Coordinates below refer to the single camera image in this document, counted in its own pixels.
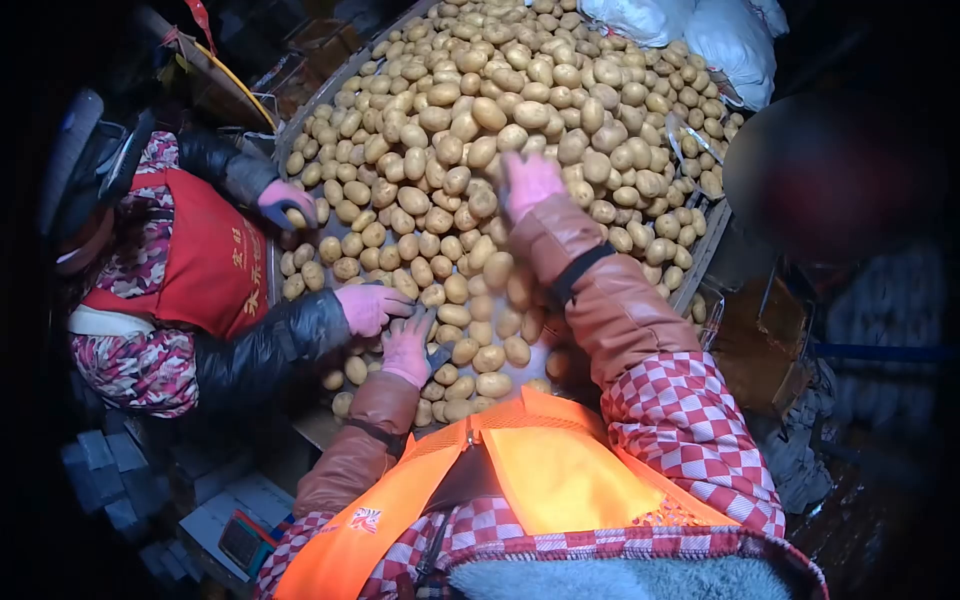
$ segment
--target orange safety vest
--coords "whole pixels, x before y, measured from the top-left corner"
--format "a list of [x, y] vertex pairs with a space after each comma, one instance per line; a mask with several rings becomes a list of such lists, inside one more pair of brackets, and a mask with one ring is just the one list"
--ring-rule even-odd
[[278, 600], [354, 599], [457, 457], [483, 444], [530, 536], [636, 525], [737, 525], [619, 447], [586, 407], [527, 387], [425, 436], [332, 518], [287, 566]]

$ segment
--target hand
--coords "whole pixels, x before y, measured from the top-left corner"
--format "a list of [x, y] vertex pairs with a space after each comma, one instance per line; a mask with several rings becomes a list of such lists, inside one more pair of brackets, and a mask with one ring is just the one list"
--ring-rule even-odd
[[333, 292], [344, 309], [351, 335], [371, 338], [387, 324], [390, 316], [414, 314], [414, 301], [394, 288], [381, 285], [345, 285]]
[[412, 317], [395, 319], [390, 330], [383, 332], [383, 367], [380, 370], [403, 377], [418, 390], [426, 385], [435, 370], [427, 361], [426, 336], [436, 318], [436, 306], [428, 310], [423, 304], [417, 304]]
[[550, 196], [567, 193], [564, 181], [560, 179], [560, 167], [542, 155], [521, 156], [507, 152], [500, 157], [500, 162], [509, 188], [507, 214], [514, 225]]
[[294, 229], [294, 224], [290, 223], [287, 215], [283, 214], [287, 208], [299, 210], [303, 214], [306, 226], [311, 229], [317, 228], [317, 206], [313, 202], [313, 196], [286, 181], [275, 180], [268, 185], [256, 199], [256, 205], [260, 209], [260, 214], [284, 229]]

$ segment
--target phone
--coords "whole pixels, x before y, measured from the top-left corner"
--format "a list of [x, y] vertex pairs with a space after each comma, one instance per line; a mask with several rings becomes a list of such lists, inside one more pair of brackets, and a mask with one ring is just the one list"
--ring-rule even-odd
[[241, 510], [234, 510], [217, 542], [243, 572], [255, 577], [267, 557], [276, 550], [276, 540]]

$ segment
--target blue fleece lining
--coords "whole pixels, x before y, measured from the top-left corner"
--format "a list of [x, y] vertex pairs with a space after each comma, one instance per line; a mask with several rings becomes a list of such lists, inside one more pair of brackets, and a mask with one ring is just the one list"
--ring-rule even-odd
[[469, 600], [790, 600], [762, 559], [484, 561], [454, 568], [449, 583]]

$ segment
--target rubber-coated glove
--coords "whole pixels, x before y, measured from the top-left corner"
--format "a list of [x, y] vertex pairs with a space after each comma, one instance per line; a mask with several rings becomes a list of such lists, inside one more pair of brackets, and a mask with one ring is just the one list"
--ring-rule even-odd
[[263, 193], [256, 199], [256, 205], [260, 214], [284, 229], [294, 229], [294, 224], [283, 214], [287, 208], [299, 210], [306, 220], [307, 228], [317, 228], [317, 206], [313, 196], [286, 181], [275, 180], [264, 188]]
[[507, 215], [519, 223], [534, 206], [553, 194], [566, 194], [560, 165], [543, 155], [507, 152], [500, 157], [507, 186]]
[[333, 292], [344, 309], [351, 335], [371, 338], [391, 316], [414, 314], [414, 301], [394, 288], [380, 285], [345, 285]]
[[383, 332], [383, 367], [381, 371], [403, 377], [419, 390], [426, 385], [433, 371], [449, 360], [453, 343], [447, 342], [436, 352], [426, 353], [426, 336], [437, 318], [437, 307], [427, 309], [418, 303], [409, 319], [394, 319]]

